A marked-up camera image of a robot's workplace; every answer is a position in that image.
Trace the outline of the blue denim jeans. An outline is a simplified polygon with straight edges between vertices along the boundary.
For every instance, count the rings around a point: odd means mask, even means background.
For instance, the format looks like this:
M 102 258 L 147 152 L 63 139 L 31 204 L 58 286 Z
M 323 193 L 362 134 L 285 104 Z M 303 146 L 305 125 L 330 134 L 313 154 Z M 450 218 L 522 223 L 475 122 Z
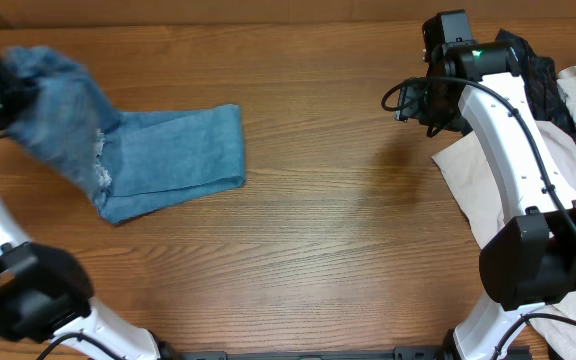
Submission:
M 84 192 L 106 221 L 244 185 L 239 106 L 126 112 L 84 65 L 49 47 L 13 47 L 5 62 L 38 90 L 7 135 Z

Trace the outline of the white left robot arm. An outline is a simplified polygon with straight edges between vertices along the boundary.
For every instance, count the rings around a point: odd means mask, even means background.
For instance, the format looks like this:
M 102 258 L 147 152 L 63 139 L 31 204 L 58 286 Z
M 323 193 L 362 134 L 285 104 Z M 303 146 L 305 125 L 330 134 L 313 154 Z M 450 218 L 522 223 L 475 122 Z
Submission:
M 117 112 L 82 65 L 42 48 L 0 58 L 0 131 L 101 204 L 125 168 L 118 126 Z M 1 200 L 0 337 L 66 345 L 92 359 L 176 355 L 101 302 L 73 255 L 33 242 Z

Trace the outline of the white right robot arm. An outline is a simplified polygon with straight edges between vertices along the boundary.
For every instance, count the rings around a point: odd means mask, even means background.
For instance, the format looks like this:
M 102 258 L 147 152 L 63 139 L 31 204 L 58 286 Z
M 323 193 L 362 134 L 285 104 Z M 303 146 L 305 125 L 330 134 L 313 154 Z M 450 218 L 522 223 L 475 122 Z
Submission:
M 503 226 L 482 248 L 485 289 L 450 330 L 440 359 L 521 359 L 510 344 L 545 305 L 576 292 L 576 191 L 560 175 L 531 110 L 512 48 L 457 40 L 428 51 L 425 77 L 395 86 L 397 120 L 416 117 L 434 135 L 462 117 L 493 174 Z

